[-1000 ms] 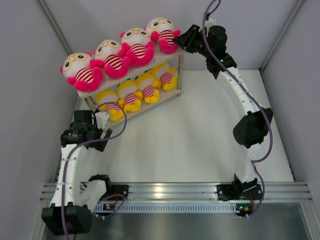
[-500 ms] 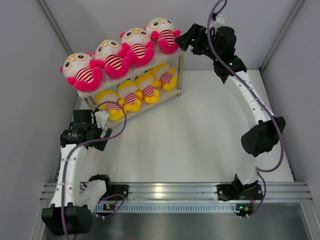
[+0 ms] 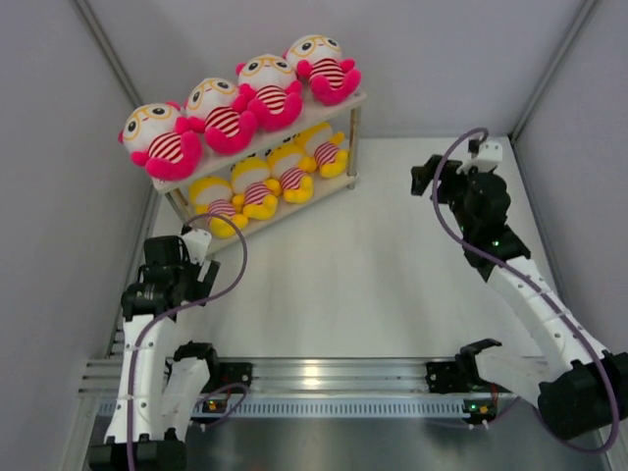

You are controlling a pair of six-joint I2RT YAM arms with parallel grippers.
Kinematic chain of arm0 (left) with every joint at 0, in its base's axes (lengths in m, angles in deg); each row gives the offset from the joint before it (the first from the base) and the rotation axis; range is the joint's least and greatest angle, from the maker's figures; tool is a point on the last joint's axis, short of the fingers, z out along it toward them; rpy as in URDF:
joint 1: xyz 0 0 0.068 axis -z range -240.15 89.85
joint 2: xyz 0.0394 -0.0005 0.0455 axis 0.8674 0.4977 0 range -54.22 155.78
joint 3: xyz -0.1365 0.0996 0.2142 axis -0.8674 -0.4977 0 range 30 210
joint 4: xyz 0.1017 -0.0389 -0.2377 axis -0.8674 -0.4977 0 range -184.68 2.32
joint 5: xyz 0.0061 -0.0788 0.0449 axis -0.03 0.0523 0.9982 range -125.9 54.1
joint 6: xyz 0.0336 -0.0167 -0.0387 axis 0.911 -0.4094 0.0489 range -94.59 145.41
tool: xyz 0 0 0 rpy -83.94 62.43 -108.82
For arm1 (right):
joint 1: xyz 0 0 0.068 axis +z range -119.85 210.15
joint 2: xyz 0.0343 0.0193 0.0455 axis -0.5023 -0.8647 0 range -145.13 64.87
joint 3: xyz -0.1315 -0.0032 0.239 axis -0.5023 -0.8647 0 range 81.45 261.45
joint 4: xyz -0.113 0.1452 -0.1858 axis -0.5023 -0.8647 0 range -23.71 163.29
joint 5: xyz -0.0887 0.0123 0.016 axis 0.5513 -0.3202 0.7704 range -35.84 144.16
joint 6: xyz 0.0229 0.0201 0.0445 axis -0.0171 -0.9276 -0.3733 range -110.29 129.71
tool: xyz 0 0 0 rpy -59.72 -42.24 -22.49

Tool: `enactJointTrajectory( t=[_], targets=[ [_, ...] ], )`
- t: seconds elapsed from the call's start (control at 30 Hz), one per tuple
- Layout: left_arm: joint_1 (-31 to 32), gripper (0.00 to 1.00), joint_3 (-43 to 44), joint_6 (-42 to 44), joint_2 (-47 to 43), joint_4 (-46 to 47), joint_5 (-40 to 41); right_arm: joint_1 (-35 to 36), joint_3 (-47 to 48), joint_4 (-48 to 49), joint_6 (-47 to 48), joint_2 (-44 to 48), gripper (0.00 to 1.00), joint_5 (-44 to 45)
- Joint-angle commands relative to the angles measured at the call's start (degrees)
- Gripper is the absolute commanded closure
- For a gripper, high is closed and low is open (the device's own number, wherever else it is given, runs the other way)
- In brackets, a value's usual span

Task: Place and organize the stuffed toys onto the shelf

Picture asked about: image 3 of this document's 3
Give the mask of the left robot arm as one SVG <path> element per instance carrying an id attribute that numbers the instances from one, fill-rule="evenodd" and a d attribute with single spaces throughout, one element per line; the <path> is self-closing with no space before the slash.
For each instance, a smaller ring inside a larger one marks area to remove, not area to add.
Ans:
<path id="1" fill-rule="evenodd" d="M 123 292 L 124 355 L 112 420 L 104 442 L 90 448 L 92 470 L 183 470 L 185 434 L 201 392 L 221 383 L 207 342 L 178 344 L 174 308 L 209 296 L 220 268 L 207 260 L 203 230 L 149 238 L 144 263 Z"/>

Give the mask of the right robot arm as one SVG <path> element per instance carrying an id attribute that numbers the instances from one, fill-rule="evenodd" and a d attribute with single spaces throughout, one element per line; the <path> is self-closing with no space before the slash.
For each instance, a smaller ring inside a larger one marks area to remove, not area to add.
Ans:
<path id="1" fill-rule="evenodd" d="M 529 402 L 544 425 L 568 441 L 627 418 L 627 355 L 611 353 L 573 317 L 539 271 L 530 249 L 506 223 L 511 198 L 496 165 L 433 155 L 411 169 L 411 192 L 427 189 L 448 207 L 468 264 L 511 308 L 542 353 L 536 369 L 498 340 L 463 346 L 459 381 L 471 390 L 495 384 Z"/>

